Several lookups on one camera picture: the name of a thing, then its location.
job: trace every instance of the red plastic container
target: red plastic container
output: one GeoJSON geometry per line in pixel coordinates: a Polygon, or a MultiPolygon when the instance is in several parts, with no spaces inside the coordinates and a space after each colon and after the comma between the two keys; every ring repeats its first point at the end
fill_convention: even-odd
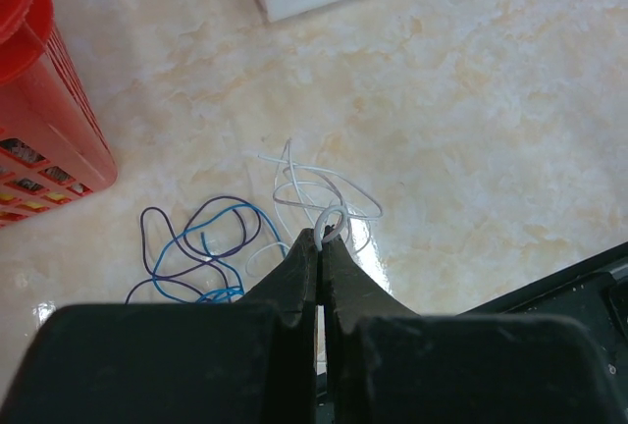
{"type": "Polygon", "coordinates": [[[0,0],[0,228],[116,177],[52,0],[0,0]]]}

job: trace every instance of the beige marble surface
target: beige marble surface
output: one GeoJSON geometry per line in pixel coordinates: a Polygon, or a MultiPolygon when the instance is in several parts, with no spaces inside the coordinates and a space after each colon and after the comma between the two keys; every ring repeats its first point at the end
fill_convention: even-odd
{"type": "Polygon", "coordinates": [[[52,308],[143,278],[144,206],[178,227],[217,193],[272,211],[255,155],[289,136],[382,201],[371,272],[422,313],[628,238],[627,0],[348,0],[272,25],[255,0],[55,2],[120,177],[0,232],[0,393],[52,308]]]}

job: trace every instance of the light blue string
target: light blue string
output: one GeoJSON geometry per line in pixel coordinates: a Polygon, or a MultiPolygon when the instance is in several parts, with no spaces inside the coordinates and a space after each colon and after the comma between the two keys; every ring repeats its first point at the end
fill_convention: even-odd
{"type": "MultiPolygon", "coordinates": [[[[155,268],[152,271],[152,281],[153,281],[153,285],[155,286],[155,289],[157,289],[157,291],[162,294],[163,296],[165,296],[166,298],[172,299],[174,301],[177,301],[179,303],[190,303],[190,301],[186,301],[184,299],[178,298],[176,296],[172,296],[171,294],[165,292],[160,286],[159,286],[159,279],[157,278],[157,270],[159,269],[159,267],[161,266],[162,261],[164,260],[164,256],[166,255],[166,252],[168,251],[168,249],[174,244],[176,243],[176,240],[181,239],[184,236],[187,236],[189,233],[193,233],[195,231],[198,231],[202,228],[205,228],[209,225],[211,225],[212,223],[216,222],[218,219],[220,219],[223,215],[229,213],[230,211],[234,211],[237,210],[238,208],[250,208],[251,210],[257,212],[260,214],[260,216],[262,216],[262,218],[264,218],[264,220],[266,221],[266,223],[268,224],[268,226],[271,228],[271,231],[273,232],[273,234],[275,235],[275,238],[277,239],[277,242],[281,242],[281,237],[279,236],[279,232],[277,231],[277,228],[275,228],[275,225],[273,225],[273,222],[270,220],[270,218],[266,215],[266,213],[264,213],[260,208],[256,207],[255,205],[252,205],[250,203],[238,203],[236,205],[232,205],[228,208],[225,208],[223,211],[219,212],[217,215],[215,215],[212,219],[210,219],[209,221],[206,221],[205,223],[201,223],[200,225],[196,225],[194,227],[188,228],[187,230],[183,231],[182,233],[180,233],[176,238],[169,240],[166,245],[164,246],[164,248],[162,249],[161,253],[159,254],[159,257],[157,258],[157,262],[155,262],[155,268]]],[[[201,242],[203,244],[203,248],[205,249],[205,252],[207,253],[207,255],[209,257],[214,257],[212,255],[212,253],[209,251],[209,248],[207,246],[207,242],[205,240],[205,235],[204,233],[201,233],[201,242]]],[[[286,249],[281,246],[282,249],[282,254],[284,255],[284,257],[286,257],[287,253],[286,253],[286,249]]],[[[229,287],[226,289],[219,289],[219,290],[213,290],[213,291],[209,291],[208,293],[205,293],[203,296],[201,296],[198,300],[193,301],[193,302],[201,302],[203,301],[205,298],[210,298],[212,299],[212,301],[216,301],[216,302],[223,302],[223,301],[227,301],[229,298],[231,298],[232,296],[236,296],[236,295],[243,295],[244,294],[244,286],[242,283],[242,278],[239,275],[239,273],[237,272],[237,270],[232,267],[231,265],[229,265],[228,263],[224,262],[221,259],[212,259],[213,261],[218,262],[219,264],[225,266],[226,268],[228,268],[229,270],[231,270],[232,272],[234,272],[235,276],[237,277],[237,281],[238,281],[238,287],[229,287]]]]}

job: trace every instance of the red basket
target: red basket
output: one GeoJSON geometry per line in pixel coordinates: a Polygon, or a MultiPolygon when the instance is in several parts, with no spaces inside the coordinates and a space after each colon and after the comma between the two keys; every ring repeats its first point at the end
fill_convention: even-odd
{"type": "Polygon", "coordinates": [[[0,228],[116,177],[52,0],[0,0],[0,228]]]}

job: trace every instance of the tangled cable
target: tangled cable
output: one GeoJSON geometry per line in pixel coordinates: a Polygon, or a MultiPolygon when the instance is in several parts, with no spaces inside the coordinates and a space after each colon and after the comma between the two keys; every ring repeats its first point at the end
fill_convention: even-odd
{"type": "Polygon", "coordinates": [[[314,242],[319,251],[323,249],[323,243],[329,242],[330,240],[338,236],[345,228],[347,230],[347,239],[345,240],[345,243],[349,241],[353,243],[352,227],[350,220],[360,220],[367,222],[366,226],[368,231],[368,237],[364,244],[359,248],[355,248],[355,246],[353,246],[353,252],[357,253],[369,244],[369,242],[371,241],[371,228],[369,222],[376,221],[382,218],[382,216],[384,216],[384,209],[382,208],[382,205],[365,189],[361,188],[359,185],[350,181],[338,172],[317,166],[310,166],[294,162],[292,160],[291,139],[286,142],[286,145],[284,146],[284,151],[282,152],[280,158],[264,156],[261,154],[258,157],[265,161],[277,164],[277,171],[275,172],[275,182],[273,189],[275,214],[277,215],[277,219],[279,220],[280,224],[282,225],[292,242],[294,242],[295,240],[294,234],[288,228],[284,218],[282,217],[279,211],[279,205],[286,205],[303,209],[305,216],[314,228],[314,242]],[[296,176],[298,171],[304,171],[306,173],[312,174],[323,182],[321,183],[317,181],[299,180],[296,176]],[[287,182],[278,185],[280,173],[284,175],[287,182]],[[348,203],[345,200],[342,192],[338,189],[337,185],[332,182],[331,177],[336,177],[342,180],[343,182],[357,190],[359,193],[364,195],[366,198],[368,198],[368,200],[376,206],[378,213],[375,215],[367,215],[357,206],[348,203]],[[323,204],[317,204],[314,201],[313,196],[304,189],[305,186],[315,186],[317,188],[321,188],[322,190],[331,193],[336,200],[332,199],[327,206],[323,204]],[[285,191],[287,188],[290,187],[293,188],[294,194],[298,201],[288,200],[287,198],[279,197],[280,192],[285,191]],[[313,211],[320,212],[320,214],[316,218],[316,221],[312,217],[311,212],[313,211]],[[340,217],[336,222],[336,226],[334,227],[334,229],[328,235],[323,236],[325,224],[327,223],[327,220],[332,215],[332,213],[339,213],[340,217]]]}
{"type": "Polygon", "coordinates": [[[162,209],[156,206],[149,206],[148,208],[144,209],[144,211],[142,211],[139,217],[139,226],[140,226],[140,231],[141,231],[142,261],[144,264],[144,269],[146,270],[150,278],[139,282],[137,285],[135,285],[131,289],[131,291],[129,291],[125,304],[129,303],[132,295],[137,291],[137,289],[139,289],[141,286],[148,283],[152,283],[155,289],[157,290],[157,292],[159,292],[166,298],[172,299],[179,303],[224,302],[224,301],[231,302],[234,296],[244,295],[244,285],[242,283],[241,275],[232,265],[226,262],[226,259],[239,253],[245,246],[251,244],[259,236],[262,229],[262,219],[270,227],[277,242],[264,246],[261,249],[259,249],[257,252],[255,252],[253,255],[251,255],[251,257],[249,257],[248,261],[246,262],[245,270],[248,270],[248,264],[250,263],[251,259],[253,259],[259,253],[263,252],[264,250],[266,250],[267,248],[273,245],[278,245],[282,249],[282,254],[284,256],[286,256],[286,253],[287,253],[286,247],[288,245],[282,242],[280,235],[277,229],[275,228],[275,225],[273,225],[273,222],[257,206],[253,205],[252,203],[247,202],[246,200],[242,198],[238,198],[236,196],[228,196],[228,195],[216,196],[206,201],[205,203],[203,203],[200,206],[200,208],[196,210],[196,212],[187,221],[187,224],[183,228],[183,231],[178,235],[175,233],[175,230],[173,228],[173,225],[170,219],[168,218],[168,215],[166,215],[166,213],[162,209]],[[198,218],[198,216],[208,206],[210,206],[212,203],[217,202],[219,200],[233,200],[235,204],[223,209],[218,214],[214,215],[209,221],[193,226],[193,223],[198,218]],[[238,210],[242,210],[242,209],[250,209],[255,213],[257,223],[256,223],[256,227],[254,229],[252,236],[249,236],[249,230],[246,227],[246,223],[244,219],[242,218],[241,214],[238,212],[238,210]],[[150,267],[149,261],[147,258],[147,245],[146,245],[147,242],[146,242],[146,226],[145,226],[146,215],[150,213],[151,211],[158,213],[164,219],[164,221],[166,222],[166,226],[168,227],[170,236],[172,238],[163,247],[163,249],[161,250],[157,258],[157,261],[155,262],[155,265],[152,268],[150,267]],[[222,218],[224,215],[228,213],[234,213],[235,217],[237,218],[237,221],[240,224],[240,227],[242,230],[241,241],[238,245],[236,245],[235,247],[231,249],[228,249],[225,252],[213,253],[211,252],[209,248],[209,244],[207,242],[207,238],[205,234],[201,230],[209,227],[211,224],[215,223],[216,221],[218,221],[220,218],[222,218]],[[195,232],[200,232],[200,243],[201,243],[202,248],[195,247],[189,240],[189,235],[195,232]],[[197,262],[197,264],[185,270],[182,270],[176,274],[171,274],[171,275],[158,274],[157,272],[163,262],[164,256],[173,245],[175,245],[179,249],[179,251],[182,254],[184,254],[186,257],[197,262]],[[217,289],[217,290],[212,290],[212,291],[203,293],[198,288],[180,280],[181,277],[203,267],[210,267],[214,269],[215,271],[217,271],[219,275],[221,276],[225,284],[225,287],[223,289],[217,289]],[[235,286],[230,286],[230,281],[228,279],[227,272],[234,274],[235,279],[236,279],[235,286]],[[176,285],[182,286],[190,290],[191,292],[194,292],[195,294],[197,294],[198,298],[195,301],[188,301],[188,300],[179,298],[178,296],[174,296],[164,291],[161,284],[176,284],[176,285]]]}

